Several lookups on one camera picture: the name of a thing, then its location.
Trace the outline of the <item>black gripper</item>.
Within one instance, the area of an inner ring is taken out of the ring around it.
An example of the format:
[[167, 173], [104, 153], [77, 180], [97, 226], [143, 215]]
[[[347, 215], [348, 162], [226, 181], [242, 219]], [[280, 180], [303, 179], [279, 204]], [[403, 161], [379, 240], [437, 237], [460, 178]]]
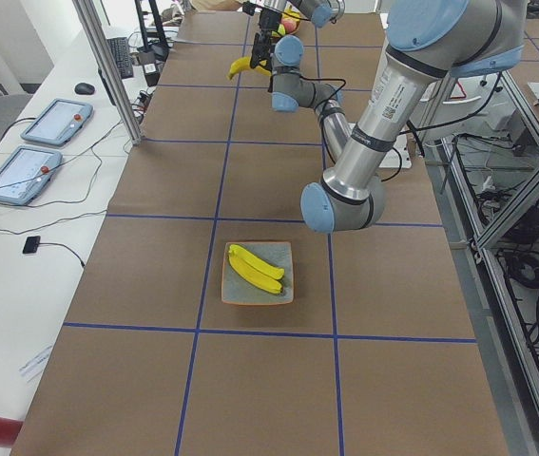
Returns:
[[271, 58], [273, 45], [272, 32], [277, 32], [281, 25], [282, 12], [274, 9], [263, 8], [260, 12], [260, 32], [255, 33], [250, 66], [258, 67], [260, 64], [268, 65]]

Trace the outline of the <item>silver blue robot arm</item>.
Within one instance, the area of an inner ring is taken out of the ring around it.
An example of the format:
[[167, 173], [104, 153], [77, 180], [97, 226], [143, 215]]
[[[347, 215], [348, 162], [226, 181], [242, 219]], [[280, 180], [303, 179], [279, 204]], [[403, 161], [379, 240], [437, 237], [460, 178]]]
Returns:
[[396, 1], [387, 19], [386, 66], [360, 119], [349, 125], [335, 88], [301, 76], [300, 39], [272, 40], [285, 9], [283, 1], [263, 3], [251, 65], [268, 61], [274, 110], [316, 112], [336, 158], [300, 199], [305, 223], [321, 233], [363, 229], [381, 217], [376, 171], [430, 84], [510, 69], [524, 48], [524, 1]]
[[270, 61], [272, 33], [278, 31], [288, 3], [309, 19], [316, 28], [322, 28], [328, 22], [334, 23], [345, 11], [345, 3], [341, 0], [264, 1], [259, 19], [260, 31], [255, 34], [252, 47], [251, 67], [257, 67], [262, 61]]

